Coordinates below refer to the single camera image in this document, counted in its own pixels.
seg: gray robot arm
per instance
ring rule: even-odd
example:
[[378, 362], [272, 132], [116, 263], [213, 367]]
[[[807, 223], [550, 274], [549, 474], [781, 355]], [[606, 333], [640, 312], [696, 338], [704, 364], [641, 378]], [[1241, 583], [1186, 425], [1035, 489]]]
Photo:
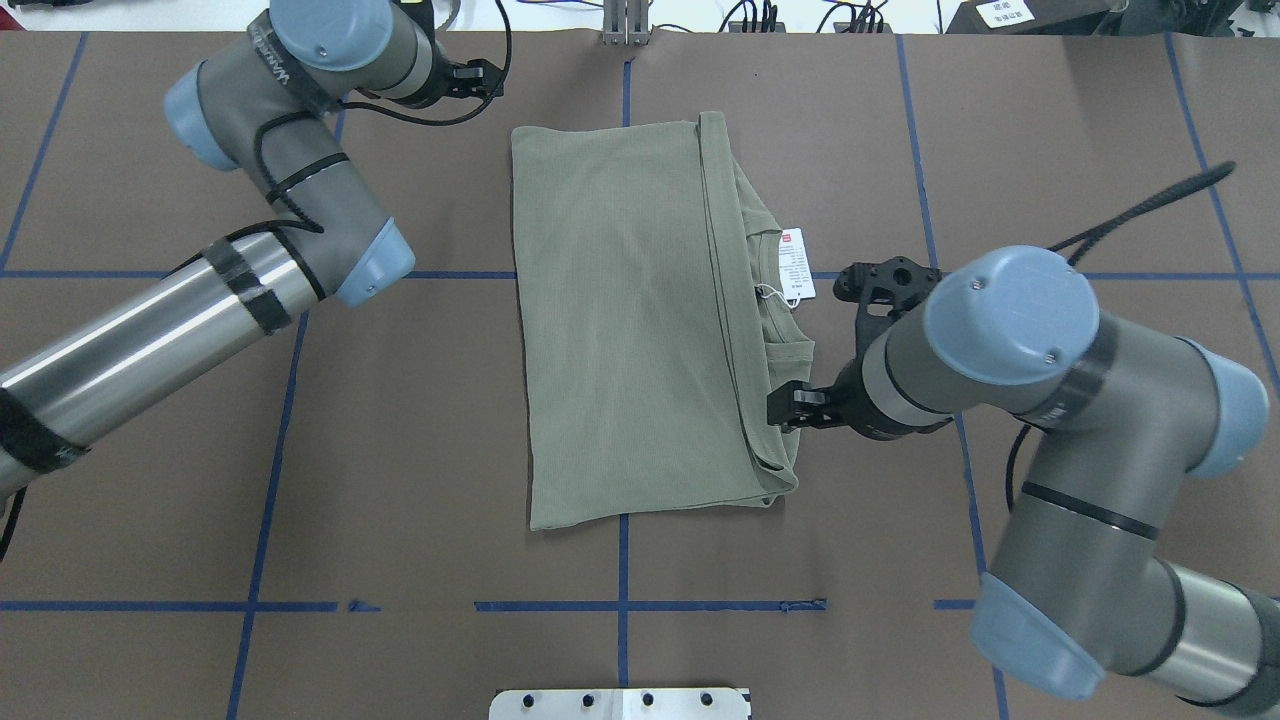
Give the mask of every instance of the gray robot arm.
[[412, 269], [394, 220], [321, 118], [353, 88], [410, 108], [500, 95], [506, 69], [451, 63], [430, 8], [273, 0], [244, 36], [169, 91], [165, 114], [179, 140], [206, 164], [244, 169], [278, 219], [215, 241], [151, 290], [0, 372], [0, 497], [69, 465], [325, 297], [358, 305]]
[[1111, 670], [1280, 719], [1280, 606], [1153, 556], [1184, 477], [1229, 471], [1261, 439], [1249, 370], [1101, 311], [1059, 255], [1006, 247], [937, 283], [817, 396], [876, 439], [979, 404], [1050, 430], [974, 609], [997, 667], [1075, 700]]

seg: green fabric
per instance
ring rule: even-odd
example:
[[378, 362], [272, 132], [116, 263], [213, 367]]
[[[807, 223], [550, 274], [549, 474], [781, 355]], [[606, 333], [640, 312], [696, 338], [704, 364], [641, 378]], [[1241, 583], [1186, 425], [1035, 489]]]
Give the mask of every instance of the green fabric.
[[724, 117], [522, 127], [512, 158], [531, 529], [794, 491], [799, 433], [765, 396], [809, 378], [813, 342], [756, 293], [781, 287], [781, 231]]

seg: price tag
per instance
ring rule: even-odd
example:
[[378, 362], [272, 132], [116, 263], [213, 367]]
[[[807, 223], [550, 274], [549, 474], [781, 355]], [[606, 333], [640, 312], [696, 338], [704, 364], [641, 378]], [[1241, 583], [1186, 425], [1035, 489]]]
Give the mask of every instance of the price tag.
[[997, 0], [978, 5], [978, 14], [987, 27], [1005, 27], [1019, 23], [1029, 23], [1036, 15], [1027, 8], [1023, 0]]
[[809, 255], [804, 251], [804, 233], [800, 228], [782, 231], [778, 238], [778, 277], [782, 281], [782, 297], [804, 300], [814, 297], [813, 273], [809, 272]]

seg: blue joint cap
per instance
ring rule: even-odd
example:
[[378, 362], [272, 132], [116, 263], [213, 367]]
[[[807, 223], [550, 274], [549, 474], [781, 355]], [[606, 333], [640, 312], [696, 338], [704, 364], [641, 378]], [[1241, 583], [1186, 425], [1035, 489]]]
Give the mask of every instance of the blue joint cap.
[[1098, 332], [1089, 281], [1043, 247], [988, 252], [947, 275], [924, 305], [924, 336], [952, 370], [993, 386], [1065, 373]]
[[1106, 676], [1071, 635], [991, 573], [982, 574], [969, 638], [996, 667], [1066, 700], [1089, 700]]
[[294, 58], [321, 70], [364, 68], [387, 49], [388, 0], [271, 0], [271, 27]]
[[335, 295], [338, 300], [356, 307], [407, 275], [413, 269], [415, 260], [413, 250], [404, 242], [396, 220], [388, 219]]
[[1271, 402], [1267, 388], [1257, 375], [1235, 360], [1211, 352], [1203, 345], [1185, 337], [1178, 338], [1197, 351], [1208, 363], [1208, 370], [1217, 386], [1217, 429], [1208, 452], [1187, 474], [1196, 478], [1216, 478], [1235, 469], [1244, 456], [1262, 442], [1267, 429]]
[[209, 122], [205, 119], [205, 109], [200, 104], [200, 65], [182, 76], [182, 79], [173, 83], [169, 92], [164, 94], [164, 117], [169, 120], [169, 128], [178, 136], [178, 140], [189, 149], [201, 163], [219, 169], [234, 170], [239, 165], [232, 160], [219, 147], [214, 140]]

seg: folded cloth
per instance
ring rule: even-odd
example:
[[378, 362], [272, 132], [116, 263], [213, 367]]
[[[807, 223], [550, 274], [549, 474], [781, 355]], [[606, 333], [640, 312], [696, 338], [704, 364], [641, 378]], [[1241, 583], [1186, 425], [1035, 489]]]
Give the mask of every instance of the folded cloth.
[[794, 491], [799, 433], [765, 397], [809, 379], [813, 342], [772, 292], [781, 231], [724, 117], [521, 127], [512, 158], [530, 528]]

